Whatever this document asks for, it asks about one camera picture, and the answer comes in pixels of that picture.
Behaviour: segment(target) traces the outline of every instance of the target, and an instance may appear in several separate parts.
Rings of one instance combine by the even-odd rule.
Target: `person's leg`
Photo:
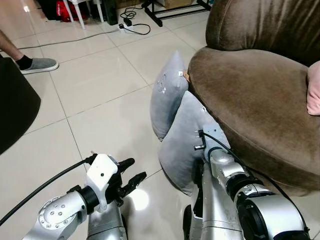
[[[25,56],[10,39],[0,30],[0,49],[8,54],[19,65],[21,70],[31,67],[32,59]]]
[[[7,38],[7,36],[0,30],[0,49],[8,54],[13,60],[18,61],[22,59],[24,54],[20,52],[16,46]]]
[[[29,58],[24,55],[9,38],[0,30],[0,50],[3,50],[18,64],[23,74],[33,74],[53,71],[59,67],[56,60],[51,58]]]

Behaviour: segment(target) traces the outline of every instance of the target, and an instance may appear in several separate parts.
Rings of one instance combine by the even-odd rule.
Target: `cardboard box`
[[[192,4],[192,0],[164,0],[166,9],[173,9]]]
[[[143,3],[144,0],[115,0],[115,6],[117,9],[123,9],[127,7],[133,7]]]

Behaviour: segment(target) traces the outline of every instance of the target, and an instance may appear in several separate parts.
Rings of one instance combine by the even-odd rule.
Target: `white chair leg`
[[[74,22],[74,18],[72,17],[72,14],[71,14],[71,11],[70,11],[70,7],[68,5],[68,1],[67,0],[63,0],[63,3],[64,3],[64,6],[65,6],[66,10],[68,11],[70,20],[73,23]]]
[[[85,1],[85,3],[86,3],[86,6],[87,6],[87,8],[88,8],[89,15],[91,16],[91,7],[90,7],[89,0]]]
[[[78,18],[79,18],[81,27],[82,27],[83,29],[85,29],[84,20],[82,19],[79,5],[78,5],[78,4],[75,4],[75,5],[74,5],[74,8],[75,8],[76,14],[78,15]]]
[[[104,21],[104,16],[102,15],[101,1],[100,0],[96,1],[96,7],[98,8],[100,20],[101,20],[102,23],[104,23],[105,21]]]

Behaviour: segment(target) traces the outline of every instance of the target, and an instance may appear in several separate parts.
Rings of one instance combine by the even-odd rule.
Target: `red bag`
[[[79,20],[75,6],[71,2],[69,1],[67,2],[70,8],[73,20],[75,21]],[[61,20],[63,22],[66,22],[66,23],[71,22],[65,3],[62,0],[56,1],[56,15],[61,17]],[[85,15],[84,13],[81,13],[81,16],[83,20],[87,19],[87,15]]]

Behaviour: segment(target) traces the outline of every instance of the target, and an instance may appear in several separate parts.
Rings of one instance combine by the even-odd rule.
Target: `black sock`
[[[15,62],[19,65],[20,70],[25,70],[31,67],[32,58],[28,58],[26,55],[23,55],[20,60]]]

